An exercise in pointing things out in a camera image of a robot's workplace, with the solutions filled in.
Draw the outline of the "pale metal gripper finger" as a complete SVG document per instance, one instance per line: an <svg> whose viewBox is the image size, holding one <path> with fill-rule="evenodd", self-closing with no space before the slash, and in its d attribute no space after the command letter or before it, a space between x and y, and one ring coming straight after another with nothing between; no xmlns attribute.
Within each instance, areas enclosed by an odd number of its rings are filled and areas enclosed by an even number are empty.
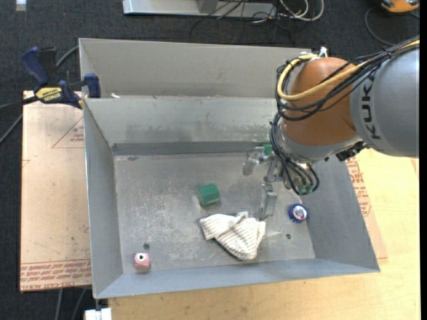
<svg viewBox="0 0 427 320"><path fill-rule="evenodd" d="M251 175L256 165L261 165L266 162L266 148L264 146L256 146L246 150L246 160L243 164L243 175Z"/></svg>
<svg viewBox="0 0 427 320"><path fill-rule="evenodd" d="M277 198L278 194L274 191L273 185L263 183L261 205L257 212L257 218L259 220L266 220L268 217L274 215Z"/></svg>

